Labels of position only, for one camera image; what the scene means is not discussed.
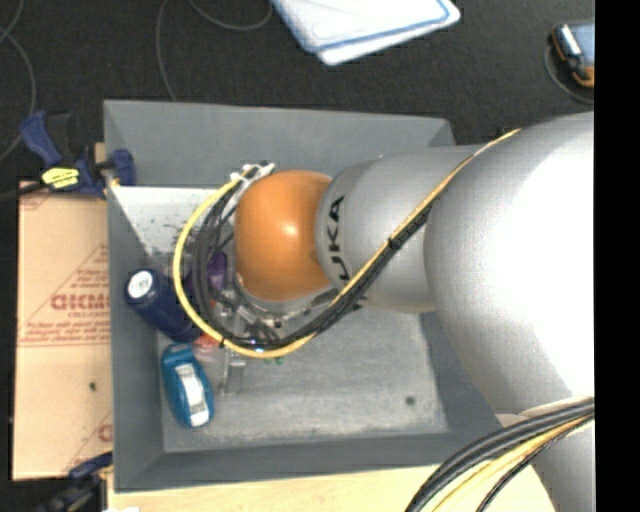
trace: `white cloth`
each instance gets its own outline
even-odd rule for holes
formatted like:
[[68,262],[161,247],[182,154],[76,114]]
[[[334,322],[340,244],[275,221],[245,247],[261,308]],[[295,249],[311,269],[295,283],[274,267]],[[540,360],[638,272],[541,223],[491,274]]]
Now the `white cloth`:
[[300,45],[335,65],[449,26],[450,0],[273,0]]

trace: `black wire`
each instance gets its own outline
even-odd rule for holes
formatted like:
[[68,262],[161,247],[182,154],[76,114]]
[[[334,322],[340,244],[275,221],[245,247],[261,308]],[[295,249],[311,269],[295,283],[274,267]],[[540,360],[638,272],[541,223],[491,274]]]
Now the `black wire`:
[[[273,14],[273,5],[271,4],[271,0],[266,0],[266,1],[268,5],[267,14],[260,21],[251,25],[233,25],[231,23],[225,23],[207,14],[207,12],[202,10],[202,8],[200,8],[195,2],[193,2],[193,0],[189,0],[189,4],[200,16],[202,16],[204,19],[206,19],[210,23],[213,23],[214,25],[217,25],[220,28],[224,28],[227,30],[248,32],[251,30],[256,30],[266,25],[268,21],[271,19],[271,15]],[[169,93],[169,97],[171,98],[171,101],[178,101],[175,93],[173,92],[173,87],[171,87],[171,83],[169,82],[169,76],[167,75],[164,59],[162,58],[162,41],[161,41],[162,18],[164,16],[164,11],[168,3],[169,3],[169,0],[163,0],[162,4],[160,4],[160,8],[158,9],[158,15],[156,16],[156,30],[155,30],[154,43],[155,43],[155,50],[156,50],[156,62],[158,64],[160,76],[162,77],[162,82],[164,83],[165,89]]]
[[[252,169],[249,173],[247,173],[247,178],[251,178],[252,176],[254,176],[257,171],[258,168]],[[220,232],[231,215],[233,215],[235,206],[226,214],[224,213],[224,210],[226,209],[227,204],[234,196],[234,194],[238,191],[240,186],[241,184],[238,183],[231,190],[227,191],[227,193],[222,196],[209,210],[202,222],[200,231],[196,237],[196,242],[192,254],[192,276],[195,290],[194,295],[201,312],[204,313],[203,316],[205,317],[205,320],[210,325],[215,326],[216,329],[226,339],[232,340],[235,343],[238,343],[239,345],[242,345],[251,350],[269,350],[282,346],[282,343],[279,341],[278,335],[275,333],[275,331],[273,331],[270,326],[266,325],[261,318],[257,318],[249,327],[253,330],[253,332],[262,333],[264,338],[258,338],[254,335],[251,335],[249,337],[241,337],[230,332],[224,326],[217,323],[215,313],[210,301],[210,299],[213,298],[216,302],[220,302],[221,304],[233,310],[237,310],[240,307],[239,303],[232,301],[217,289],[215,289],[215,287],[210,286],[207,272],[207,264],[210,258],[213,256],[213,254],[215,254],[215,252],[221,249],[221,246],[219,244]],[[232,236],[233,235],[231,234],[229,237],[227,237],[223,244],[226,245],[226,243],[228,243]]]
[[158,63],[158,69],[160,70],[160,75],[162,76],[162,82],[164,83],[167,92],[169,93],[169,97],[171,101],[178,101],[176,95],[173,93],[173,88],[169,83],[169,77],[167,76],[167,71],[164,68],[164,60],[162,59],[162,44],[160,42],[160,32],[162,30],[162,15],[164,14],[164,9],[169,3],[169,0],[163,0],[160,5],[160,9],[158,9],[158,16],[156,17],[156,32],[155,32],[155,46],[156,46],[156,61]]
[[535,459],[542,452],[548,450],[553,445],[555,445],[558,441],[560,441],[561,439],[564,439],[571,432],[574,432],[575,430],[579,429],[580,427],[582,427],[583,425],[585,425],[586,423],[588,423],[592,419],[593,419],[593,415],[589,415],[589,416],[587,416],[585,418],[584,421],[581,421],[580,423],[578,423],[574,427],[572,427],[572,428],[570,428],[568,430],[565,430],[561,434],[558,434],[556,437],[554,437],[553,439],[550,439],[549,441],[544,443],[542,446],[540,446],[539,448],[537,448],[536,450],[531,452],[524,459],[522,459],[516,466],[514,466],[512,469],[507,471],[507,473],[502,475],[500,480],[498,480],[498,482],[496,482],[496,484],[491,488],[489,493],[483,498],[483,500],[480,503],[480,505],[478,505],[478,508],[476,509],[476,512],[485,512],[487,507],[495,499],[495,497],[498,495],[498,493],[502,489],[504,489],[507,486],[507,484],[509,482],[511,482],[517,475],[519,475],[522,472],[522,470],[524,470],[529,464],[531,464],[533,459]]
[[200,16],[206,19],[208,22],[213,23],[214,25],[227,30],[238,30],[238,31],[247,31],[247,32],[263,27],[271,19],[271,15],[273,14],[273,4],[271,3],[270,0],[267,0],[266,3],[267,3],[267,13],[262,18],[260,18],[259,21],[249,25],[235,25],[233,23],[225,23],[224,21],[214,18],[213,16],[209,15],[206,11],[204,11],[201,7],[199,7],[193,0],[189,0],[189,5],[191,5],[191,7],[193,7],[193,9]]
[[231,240],[233,240],[233,231],[229,233],[229,235],[222,241],[222,243],[218,247],[218,250],[221,251],[222,249],[224,249],[227,244],[231,242]]
[[[24,51],[24,48],[22,48],[20,43],[18,43],[18,41],[16,41],[13,38],[13,36],[10,34],[11,30],[13,30],[13,27],[15,27],[15,25],[18,23],[18,20],[22,15],[23,8],[24,8],[24,0],[20,0],[20,2],[18,3],[18,7],[16,9],[16,13],[13,16],[13,19],[11,20],[7,28],[5,29],[0,27],[0,45],[2,45],[5,42],[5,40],[9,41],[9,43],[11,43],[13,47],[16,49],[16,51],[22,58],[22,61],[24,62],[25,67],[27,68],[27,73],[29,74],[29,83],[31,85],[31,100],[29,104],[28,115],[31,115],[35,112],[35,109],[36,109],[36,96],[37,96],[36,78],[35,78],[35,74],[33,73],[33,65],[31,64],[31,60],[29,59],[29,56]],[[18,146],[18,144],[20,143],[20,140],[21,140],[21,137],[18,134],[13,139],[13,141],[11,141],[9,146],[0,154],[0,162],[2,162],[5,158],[7,158],[7,156],[9,156],[9,154]]]
[[345,315],[351,313],[393,255],[426,223],[431,207],[431,204],[424,207],[394,239],[389,239],[389,244],[362,274],[357,283],[342,295],[331,308],[320,314],[307,326],[285,338],[283,342],[294,342],[311,333],[319,335],[335,325]]
[[4,201],[9,201],[11,199],[16,199],[25,194],[30,194],[31,192],[42,190],[45,187],[46,185],[44,183],[31,183],[29,185],[25,185],[24,187],[3,192],[2,194],[0,194],[0,203],[3,203]]
[[420,487],[406,508],[417,512],[458,476],[480,462],[501,454],[549,429],[595,413],[593,398],[558,411],[536,416],[489,434],[445,461]]

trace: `gray bin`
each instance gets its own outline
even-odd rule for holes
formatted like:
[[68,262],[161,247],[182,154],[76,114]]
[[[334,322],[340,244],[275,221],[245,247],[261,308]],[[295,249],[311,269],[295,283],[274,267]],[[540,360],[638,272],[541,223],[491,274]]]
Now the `gray bin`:
[[115,489],[160,489],[440,463],[498,428],[436,314],[363,308],[283,365],[250,361],[221,392],[223,351],[205,370],[216,416],[183,429],[159,375],[169,343],[124,302],[131,272],[167,266],[181,223],[243,164],[335,176],[380,155],[452,145],[440,119],[107,101],[107,152],[126,148],[138,187],[109,194]]

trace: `purple object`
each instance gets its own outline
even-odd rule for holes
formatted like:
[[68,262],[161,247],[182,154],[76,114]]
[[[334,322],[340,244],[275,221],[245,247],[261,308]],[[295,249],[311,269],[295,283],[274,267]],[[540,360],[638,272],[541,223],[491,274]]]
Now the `purple object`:
[[[216,252],[207,263],[209,285],[216,290],[223,290],[226,283],[227,257],[223,252]],[[190,270],[183,281],[184,290],[192,304],[195,303],[193,293],[193,272]]]
[[209,284],[216,290],[223,290],[227,275],[227,257],[223,252],[216,252],[207,264]]

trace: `yellow cable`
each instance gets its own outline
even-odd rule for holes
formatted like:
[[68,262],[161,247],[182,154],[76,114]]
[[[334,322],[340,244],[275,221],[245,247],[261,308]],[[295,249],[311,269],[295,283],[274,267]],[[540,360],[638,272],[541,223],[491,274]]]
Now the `yellow cable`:
[[475,471],[471,476],[469,476],[462,483],[457,485],[452,491],[450,491],[437,505],[435,508],[431,510],[431,512],[441,512],[446,510],[444,507],[453,507],[455,505],[456,500],[460,500],[465,494],[473,492],[473,490],[477,489],[482,485],[486,485],[486,483],[494,478],[498,473],[504,471],[505,469],[511,469],[515,467],[519,462],[521,462],[528,455],[533,453],[535,450],[540,448],[545,443],[551,441],[558,435],[566,432],[567,430],[571,430],[576,425],[580,424],[585,420],[585,417],[578,418],[576,420],[572,420],[570,422],[565,423],[564,425],[560,425],[559,427],[553,428],[540,434],[529,441],[523,442],[518,445],[516,448],[508,451],[501,457],[491,461],[490,463],[483,466],[480,470]]
[[[480,153],[482,153],[484,150],[488,149],[489,147],[497,144],[498,142],[508,137],[511,137],[518,131],[519,130],[514,130],[512,132],[507,133],[506,135],[503,135],[498,139],[491,141],[490,143],[486,144],[485,146],[480,148],[478,151],[473,153],[471,156],[467,157],[460,164],[458,164],[458,166],[444,180],[442,180],[429,193],[429,195],[413,210],[413,212],[411,212],[411,214],[404,220],[404,222],[400,224],[398,228],[396,228],[396,230],[391,235],[391,238],[393,239],[396,236],[398,236],[398,234],[416,218],[416,216],[420,213],[420,211],[422,211],[422,209],[426,208],[433,201],[435,201],[435,199],[446,188],[446,186],[454,178],[454,176],[458,174],[471,160],[473,160],[473,158],[478,156]],[[193,306],[189,302],[189,299],[187,298],[187,295],[184,291],[184,288],[182,286],[181,272],[180,272],[182,254],[184,252],[185,243],[187,241],[189,234],[193,230],[193,227],[198,221],[198,219],[202,216],[202,214],[205,211],[207,211],[208,208],[213,206],[222,196],[224,196],[231,188],[233,188],[240,180],[242,180],[245,177],[245,175],[249,172],[249,170],[243,171],[239,178],[233,181],[230,181],[226,185],[216,190],[207,199],[205,199],[205,201],[200,206],[198,206],[198,208],[191,214],[191,217],[189,217],[189,219],[185,223],[180,233],[180,236],[178,237],[178,241],[176,242],[176,248],[173,255],[173,282],[174,282],[176,294],[178,296],[178,300],[180,301],[180,304],[182,304],[182,307],[184,308],[187,315],[189,315],[189,317],[194,321],[194,323],[200,329],[202,329],[203,332],[205,332],[206,334],[208,334],[214,339],[224,341],[225,347],[229,347],[231,350],[243,356],[252,357],[255,359],[271,359],[275,357],[286,356],[287,354],[290,354],[298,350],[300,347],[306,344],[309,340],[315,337],[315,335],[317,334],[317,331],[303,338],[300,338],[299,340],[296,340],[284,347],[274,349],[274,350],[268,350],[264,352],[257,352],[255,350],[247,349],[239,345],[236,345],[230,340],[227,340],[221,333],[216,331],[207,322],[205,322],[202,319],[202,317],[200,317],[200,315],[198,315],[196,310],[193,308]],[[328,308],[333,307],[341,297],[343,297],[349,290],[351,290],[358,283],[362,275],[371,267],[371,265],[373,265],[373,263],[376,261],[378,256],[387,248],[388,245],[389,245],[389,241],[385,240],[384,243],[375,252],[375,254],[369,259],[369,261],[367,261],[367,263],[365,263],[362,266],[362,268],[351,278],[351,280],[344,286],[344,288],[340,291],[340,293],[333,299],[333,301],[328,306]]]

